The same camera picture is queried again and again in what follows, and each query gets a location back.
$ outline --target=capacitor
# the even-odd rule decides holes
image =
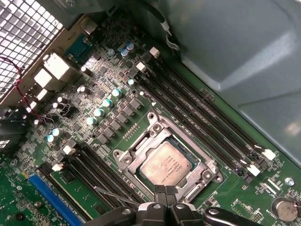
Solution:
[[[65,105],[68,103],[68,99],[64,97],[58,97],[57,102]]]
[[[89,126],[95,125],[95,124],[97,124],[97,119],[94,118],[94,117],[89,117],[89,118],[86,119],[86,123]]]
[[[105,99],[103,101],[103,106],[104,107],[112,107],[113,106],[113,102],[111,100],[109,100],[109,99]]]
[[[61,104],[61,103],[55,102],[55,103],[52,104],[52,107],[53,107],[54,109],[63,109],[63,108],[64,108],[64,105]]]
[[[63,130],[61,128],[55,128],[52,130],[52,135],[55,137],[59,137],[63,134]]]
[[[95,117],[103,117],[105,114],[103,109],[97,108],[94,110],[94,116]]]
[[[134,44],[133,44],[132,42],[128,42],[128,43],[127,43],[127,50],[128,50],[129,52],[134,52],[135,46],[134,46]]]
[[[49,143],[53,143],[57,140],[57,137],[53,136],[53,135],[48,135],[47,136],[47,142]]]
[[[128,83],[128,85],[129,85],[130,87],[135,86],[135,80],[134,80],[134,79],[129,79],[129,80],[127,80],[127,83]]]
[[[300,215],[300,207],[291,198],[278,197],[271,206],[272,213],[284,222],[293,222]]]
[[[81,70],[83,73],[85,73],[87,76],[91,76],[91,75],[92,75],[91,70],[88,69],[88,68],[86,68],[85,66],[82,66],[82,67],[80,68],[80,70]]]
[[[44,121],[43,119],[35,119],[35,120],[33,121],[33,124],[34,124],[35,126],[45,125],[45,121]]]
[[[112,48],[108,49],[109,56],[113,56],[114,54],[115,54],[115,51]]]
[[[127,59],[129,57],[128,50],[126,48],[122,49],[120,51],[120,54],[121,54],[122,58],[124,58],[124,59]]]
[[[113,89],[112,95],[113,95],[113,97],[119,98],[122,96],[122,92],[119,89]]]
[[[84,87],[84,86],[82,86],[82,87],[80,87],[80,92],[81,93],[85,93],[85,94],[90,94],[91,90],[88,89],[88,88],[86,88],[86,87]]]

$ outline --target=chip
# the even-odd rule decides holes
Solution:
[[[95,136],[99,137],[101,135],[101,133],[99,131],[95,132]]]
[[[115,131],[118,131],[118,130],[120,130],[121,125],[120,125],[117,121],[114,121],[114,122],[112,122],[111,127],[112,127]]]
[[[136,110],[138,110],[141,107],[141,104],[137,100],[132,100],[130,105]]]
[[[98,138],[98,140],[99,140],[100,143],[102,143],[103,145],[104,145],[105,143],[108,142],[108,139],[107,139],[103,134]]]
[[[105,95],[105,92],[103,92],[102,90],[100,90],[97,95],[102,98]]]
[[[104,73],[106,73],[107,70],[108,69],[106,67],[101,67],[99,72],[100,72],[100,74],[104,74]]]
[[[81,99],[76,98],[75,101],[74,101],[74,104],[75,105],[79,105],[80,103],[81,103]]]
[[[118,75],[119,75],[119,77],[122,78],[124,76],[124,73],[123,72],[119,72]]]
[[[54,145],[53,147],[56,151],[59,151],[61,149],[60,145]]]
[[[100,215],[102,215],[102,214],[105,213],[104,208],[103,208],[100,204],[98,204],[97,206],[95,206],[95,210],[96,210]]]
[[[133,100],[133,98],[132,98],[132,97],[130,97],[130,96],[127,96],[127,97],[126,97],[126,100],[127,100],[127,102],[129,102],[129,103],[130,103],[130,102]]]
[[[128,69],[130,69],[130,68],[133,66],[133,64],[132,64],[131,62],[129,62],[129,61],[127,61],[127,62],[125,63],[125,65],[126,65],[126,67],[127,67]]]
[[[115,110],[115,111],[113,112],[113,114],[116,115],[116,116],[119,115],[118,110]]]
[[[113,130],[111,130],[110,128],[107,128],[104,132],[103,132],[108,138],[111,138],[112,136],[115,135],[115,132]]]
[[[117,117],[118,121],[121,122],[122,124],[126,123],[128,121],[127,117],[124,116],[124,114],[120,114],[118,117]]]
[[[131,116],[131,115],[134,114],[134,111],[133,111],[129,106],[127,106],[127,107],[123,110],[123,112],[124,112],[127,116]]]
[[[101,125],[101,128],[103,128],[103,129],[106,129],[107,127],[108,126],[106,124],[104,124],[104,123]]]
[[[121,109],[125,109],[125,107],[126,107],[126,106],[125,106],[124,103],[120,104],[120,108],[121,108]]]
[[[70,172],[64,171],[62,174],[62,181],[69,184],[74,181],[74,176]]]
[[[67,139],[69,139],[69,138],[72,137],[72,135],[71,135],[70,133],[66,132],[66,133],[65,133],[65,137],[66,137]]]
[[[81,129],[81,126],[79,124],[75,123],[73,128],[75,131],[79,131]]]
[[[108,121],[111,123],[114,121],[114,119],[112,119],[112,116],[108,118]]]
[[[192,169],[192,163],[168,141],[152,150],[140,171],[154,185],[175,186]]]

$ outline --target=black plastic part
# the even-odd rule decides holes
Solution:
[[[64,118],[70,118],[77,110],[76,107],[74,107],[71,104],[66,104],[65,107],[60,111],[60,116]]]
[[[223,226],[261,226],[260,224],[217,207],[206,209],[203,220],[212,226],[220,226],[221,222]]]
[[[184,208],[179,209],[177,205],[182,205]],[[192,211],[188,205],[184,203],[176,203],[172,205],[171,210],[171,220],[173,220],[172,225],[181,226],[205,226],[200,215],[196,211]]]
[[[166,206],[161,203],[154,203],[147,207],[145,217],[141,226],[165,226]]]
[[[96,210],[100,215],[102,215],[102,214],[105,213],[104,208],[103,208],[100,204],[98,204],[97,206],[95,206],[95,210]]]

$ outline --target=electrolytic capacitor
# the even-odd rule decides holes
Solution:
[[[103,109],[97,108],[97,109],[95,109],[95,111],[94,111],[94,116],[95,116],[95,117],[103,117],[104,114],[105,114],[105,112],[104,112]]]
[[[47,142],[49,143],[53,143],[57,140],[57,137],[53,136],[53,135],[48,135],[47,136]]]
[[[119,89],[113,89],[112,95],[113,95],[113,97],[119,98],[122,96],[122,92]]]
[[[124,58],[124,59],[127,59],[129,57],[128,50],[126,48],[122,49],[120,51],[120,54],[121,54],[122,58]]]
[[[82,87],[80,87],[80,92],[81,93],[85,93],[85,94],[90,94],[91,90],[88,89],[88,88],[86,88],[86,87],[84,87],[84,86],[82,86]]]
[[[127,81],[127,83],[128,83],[128,85],[129,85],[130,87],[135,86],[135,80],[134,80],[134,79],[129,79],[129,80]]]
[[[114,54],[115,54],[115,51],[112,48],[108,49],[109,56],[113,56]]]
[[[34,124],[35,126],[45,125],[45,121],[44,121],[43,119],[35,119],[35,120],[33,121],[33,124]]]
[[[111,100],[109,100],[109,99],[105,99],[103,101],[103,106],[104,107],[112,107],[113,106],[113,102]]]
[[[134,52],[135,46],[134,46],[134,44],[133,44],[132,42],[128,42],[128,43],[127,43],[127,50],[128,50],[129,52]]]
[[[82,66],[82,67],[80,68],[80,70],[81,70],[83,73],[85,73],[87,76],[91,76],[91,75],[92,75],[91,70],[88,69],[88,68],[86,68],[85,66]]]
[[[61,103],[55,102],[55,103],[52,104],[52,107],[53,107],[54,109],[63,109],[63,108],[64,108],[64,105],[61,104]]]
[[[52,130],[52,135],[55,137],[59,137],[63,134],[63,130],[61,128],[55,128]]]
[[[97,119],[94,117],[89,117],[86,119],[86,123],[89,126],[95,125],[95,124],[97,124]]]
[[[58,97],[57,98],[57,102],[61,103],[61,104],[67,104],[68,103],[68,99],[64,98],[64,97]]]

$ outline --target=screw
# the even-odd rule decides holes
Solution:
[[[158,205],[158,204],[156,204],[156,205],[153,205],[153,208],[154,208],[154,209],[160,209],[160,208],[161,208],[161,206],[160,206],[160,205]]]
[[[161,127],[159,125],[154,125],[153,129],[155,132],[159,132],[161,130]]]
[[[216,215],[216,214],[219,214],[219,211],[217,211],[217,210],[215,210],[215,209],[211,209],[211,210],[209,210],[209,213],[210,213],[211,215]]]
[[[285,179],[285,184],[288,186],[294,186],[295,181],[292,178],[286,178]]]
[[[130,209],[125,209],[125,210],[122,211],[123,215],[127,215],[127,214],[130,214],[130,213],[131,213]]]
[[[75,1],[74,0],[66,0],[65,5],[68,7],[75,7]]]
[[[204,177],[206,179],[209,179],[211,176],[212,176],[211,172],[209,172],[209,171],[204,172]]]
[[[125,164],[130,164],[131,161],[132,161],[132,158],[131,158],[130,156],[126,156],[126,157],[124,157],[124,159],[123,159],[123,162],[124,162]]]
[[[184,206],[183,204],[178,204],[178,205],[177,205],[177,208],[178,208],[179,210],[181,210],[181,209],[184,209],[185,206]]]
[[[41,207],[43,206],[43,203],[42,203],[41,201],[36,201],[36,202],[34,203],[34,206],[35,206],[36,208],[41,208]]]

